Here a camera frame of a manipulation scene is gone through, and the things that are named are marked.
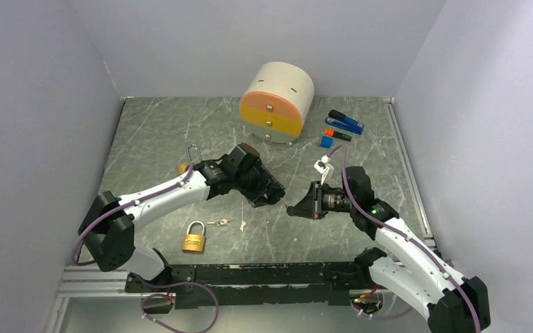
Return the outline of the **long shackle brass padlock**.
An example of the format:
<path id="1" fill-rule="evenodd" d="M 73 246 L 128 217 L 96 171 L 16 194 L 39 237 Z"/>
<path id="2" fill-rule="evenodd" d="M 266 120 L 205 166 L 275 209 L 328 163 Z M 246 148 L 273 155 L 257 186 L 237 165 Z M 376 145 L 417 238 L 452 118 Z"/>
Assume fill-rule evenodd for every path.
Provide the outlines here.
<path id="1" fill-rule="evenodd" d="M 178 175 L 182 175 L 186 172 L 189 165 L 193 165 L 195 162 L 202 160 L 201 150 L 196 144 L 190 144 L 186 148 L 187 159 L 181 162 L 177 166 Z"/>

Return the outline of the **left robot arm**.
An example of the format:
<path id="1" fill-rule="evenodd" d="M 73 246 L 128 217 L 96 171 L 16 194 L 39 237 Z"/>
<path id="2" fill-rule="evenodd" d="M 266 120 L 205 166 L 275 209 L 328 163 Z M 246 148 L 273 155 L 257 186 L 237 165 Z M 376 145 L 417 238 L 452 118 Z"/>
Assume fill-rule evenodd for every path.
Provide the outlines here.
<path id="1" fill-rule="evenodd" d="M 89 264 L 100 271 L 124 269 L 143 278 L 153 291 L 165 290 L 171 267 L 159 250 L 137 244 L 135 235 L 148 224 L 182 207 L 238 191 L 251 205 L 275 205 L 285 195 L 276 180 L 247 143 L 236 145 L 217 159 L 201 160 L 184 174 L 154 187 L 115 196 L 105 191 L 96 196 L 81 226 L 74 250 L 85 246 Z"/>

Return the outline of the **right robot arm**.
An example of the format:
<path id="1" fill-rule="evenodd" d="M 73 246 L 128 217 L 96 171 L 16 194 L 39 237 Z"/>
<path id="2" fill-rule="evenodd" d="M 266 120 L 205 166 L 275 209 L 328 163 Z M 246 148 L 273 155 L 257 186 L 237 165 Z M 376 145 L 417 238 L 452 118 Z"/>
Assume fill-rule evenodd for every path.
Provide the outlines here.
<path id="1" fill-rule="evenodd" d="M 311 182 L 305 197 L 287 207 L 288 215 L 319 220 L 328 212 L 350 214 L 355 226 L 381 245 L 355 258 L 356 283 L 390 290 L 426 320 L 431 332 L 488 328 L 486 284 L 477 276 L 465 277 L 430 250 L 394 208 L 376 198 L 363 167 L 344 169 L 341 179 L 341 187 Z"/>

